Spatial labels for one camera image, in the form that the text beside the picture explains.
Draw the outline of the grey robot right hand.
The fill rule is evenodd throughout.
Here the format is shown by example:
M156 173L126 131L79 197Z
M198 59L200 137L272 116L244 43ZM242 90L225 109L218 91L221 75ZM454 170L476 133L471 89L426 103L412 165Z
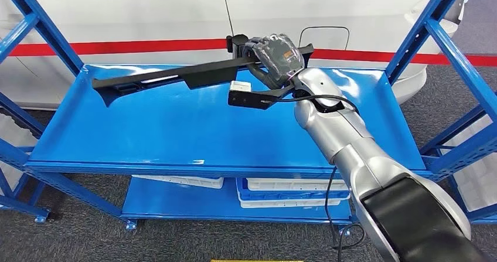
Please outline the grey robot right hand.
M250 73L269 89L280 89L305 68L302 53L291 39L283 34L273 33L263 38L251 38L244 44L244 57L256 57L266 68L257 64L247 66Z

